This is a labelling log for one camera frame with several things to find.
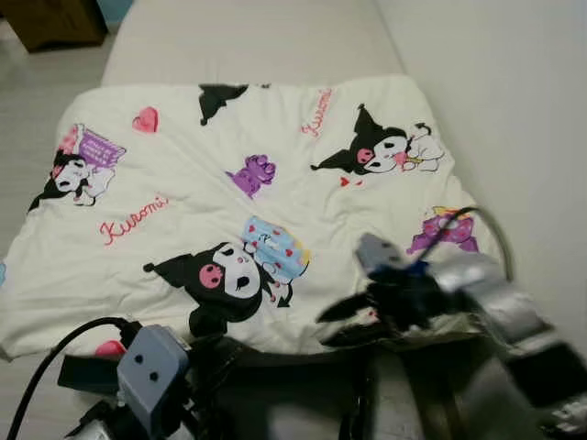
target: black cable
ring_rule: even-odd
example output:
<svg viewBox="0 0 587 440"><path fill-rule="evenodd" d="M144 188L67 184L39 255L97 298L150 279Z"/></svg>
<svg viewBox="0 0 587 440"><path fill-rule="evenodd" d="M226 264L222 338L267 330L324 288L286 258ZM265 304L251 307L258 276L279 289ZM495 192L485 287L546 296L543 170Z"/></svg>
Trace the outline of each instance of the black cable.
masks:
<svg viewBox="0 0 587 440"><path fill-rule="evenodd" d="M510 253L510 248L507 244L507 240L505 239L505 234L502 231L501 227L495 221L492 215L490 215L487 211L480 208L479 206L467 206L465 208L459 209L456 213L454 213L447 223L445 223L440 230L438 230L437 234L432 239L432 242L428 245L424 252L420 254L414 264L421 263L432 250L440 243L440 240L444 236L445 231L449 229L449 226L455 222L460 216L465 215L467 213L477 213L477 215L483 220L483 222L487 225L489 230L492 232L493 237L496 239L497 244L502 252L502 259L504 262L504 271L505 277L508 281L512 281L514 279L514 262L512 261L512 254Z"/></svg>
<svg viewBox="0 0 587 440"><path fill-rule="evenodd" d="M15 413L15 417L12 419L12 424L10 425L10 431L8 432L8 437L6 440L16 440L18 431L20 430L20 425L22 424L22 420L25 417L25 412L27 411L28 404L30 403L30 399L33 397L33 392L39 385L39 381L45 370L50 365L50 363L57 357L57 355L67 346L73 339L77 336L81 335L82 333L87 332L88 330L101 326L101 325L115 325L120 330L122 330L126 325L128 325L128 321L124 318L113 318L113 317L106 317L106 318L98 318L86 323L84 325L80 325L67 336L65 336L57 346L55 346L49 354L43 359L43 361L37 367L35 374L30 379L30 382L25 389L25 393L20 400L20 404L18 405L17 412Z"/></svg>

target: kuromi print blanket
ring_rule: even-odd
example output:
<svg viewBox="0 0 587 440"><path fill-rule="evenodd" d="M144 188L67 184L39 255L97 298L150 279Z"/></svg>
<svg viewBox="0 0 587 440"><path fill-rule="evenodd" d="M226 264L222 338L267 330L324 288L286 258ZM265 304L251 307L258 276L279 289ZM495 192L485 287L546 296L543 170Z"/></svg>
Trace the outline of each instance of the kuromi print blanket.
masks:
<svg viewBox="0 0 587 440"><path fill-rule="evenodd" d="M0 265L0 345L55 345L106 315L180 336L224 333L261 351L316 353L349 322L316 324L367 283L354 251L373 233L414 259L472 203L424 96L406 77L336 86L125 86L80 95L55 160ZM494 254L464 215L432 259ZM431 331L461 334L459 317ZM76 354L119 354L115 329Z"/></svg>

